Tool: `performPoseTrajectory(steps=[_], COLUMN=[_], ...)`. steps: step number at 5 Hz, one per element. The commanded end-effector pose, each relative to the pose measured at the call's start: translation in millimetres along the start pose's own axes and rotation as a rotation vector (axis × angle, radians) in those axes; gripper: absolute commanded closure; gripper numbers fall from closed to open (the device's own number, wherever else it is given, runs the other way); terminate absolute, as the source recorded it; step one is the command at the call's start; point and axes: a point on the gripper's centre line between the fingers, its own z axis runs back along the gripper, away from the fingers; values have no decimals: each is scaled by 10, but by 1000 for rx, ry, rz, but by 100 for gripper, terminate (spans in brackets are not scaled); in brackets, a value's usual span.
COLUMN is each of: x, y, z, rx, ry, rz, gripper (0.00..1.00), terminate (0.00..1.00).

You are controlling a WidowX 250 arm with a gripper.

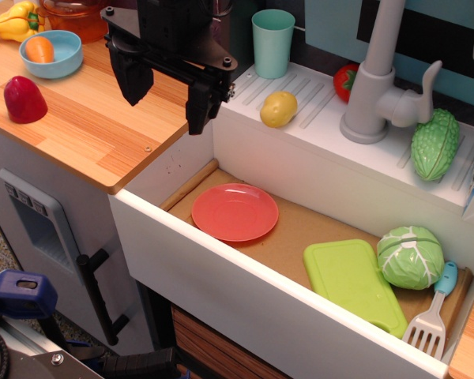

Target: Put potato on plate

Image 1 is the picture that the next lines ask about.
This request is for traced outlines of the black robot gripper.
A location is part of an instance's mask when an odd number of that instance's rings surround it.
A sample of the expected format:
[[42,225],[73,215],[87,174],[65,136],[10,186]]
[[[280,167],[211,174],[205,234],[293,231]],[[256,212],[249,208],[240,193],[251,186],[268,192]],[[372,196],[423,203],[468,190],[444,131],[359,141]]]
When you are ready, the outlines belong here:
[[214,1],[136,1],[135,7],[108,6],[111,67],[124,99],[135,106],[153,86],[153,70],[188,85],[189,135],[200,135],[222,103],[235,92],[232,74],[238,62],[213,35],[213,22],[227,16],[232,1],[220,9]]

